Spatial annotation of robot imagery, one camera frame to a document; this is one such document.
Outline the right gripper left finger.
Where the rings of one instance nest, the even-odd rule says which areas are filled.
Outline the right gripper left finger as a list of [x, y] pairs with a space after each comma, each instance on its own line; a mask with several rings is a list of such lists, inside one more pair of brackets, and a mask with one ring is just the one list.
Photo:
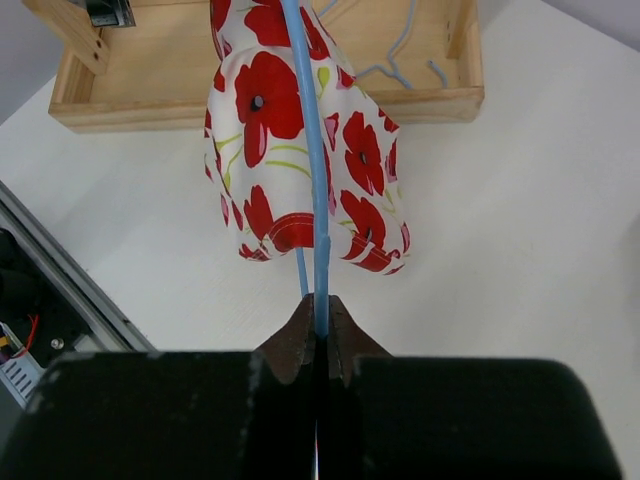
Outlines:
[[44, 373], [5, 479], [310, 479], [313, 300], [253, 351], [74, 353]]

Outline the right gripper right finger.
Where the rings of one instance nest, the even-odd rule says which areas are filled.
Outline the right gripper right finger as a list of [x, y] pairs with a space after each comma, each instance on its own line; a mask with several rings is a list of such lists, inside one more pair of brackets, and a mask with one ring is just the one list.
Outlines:
[[619, 479], [591, 396], [568, 366], [401, 357], [329, 301], [318, 422], [323, 479]]

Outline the blue wire hanger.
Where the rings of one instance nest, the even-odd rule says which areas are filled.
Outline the blue wire hanger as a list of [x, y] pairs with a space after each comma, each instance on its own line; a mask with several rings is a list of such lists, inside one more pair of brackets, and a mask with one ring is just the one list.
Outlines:
[[294, 57], [311, 169], [314, 215], [314, 327], [316, 336], [320, 339], [326, 339], [329, 334], [330, 236], [328, 177], [324, 160], [320, 114], [299, 2], [282, 1], [281, 4]]
[[314, 1], [312, 6], [370, 90], [457, 88], [446, 56], [445, 1]]

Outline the red poppy print skirt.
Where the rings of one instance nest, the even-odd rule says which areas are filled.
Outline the red poppy print skirt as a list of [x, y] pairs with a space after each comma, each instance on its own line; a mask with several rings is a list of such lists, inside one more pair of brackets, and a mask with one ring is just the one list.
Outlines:
[[[328, 177], [331, 254], [391, 275], [410, 232], [396, 172], [399, 128], [309, 2], [300, 3]], [[205, 172], [239, 255], [265, 262], [314, 245], [312, 180], [294, 57], [278, 1], [214, 1], [220, 64], [204, 120]]]

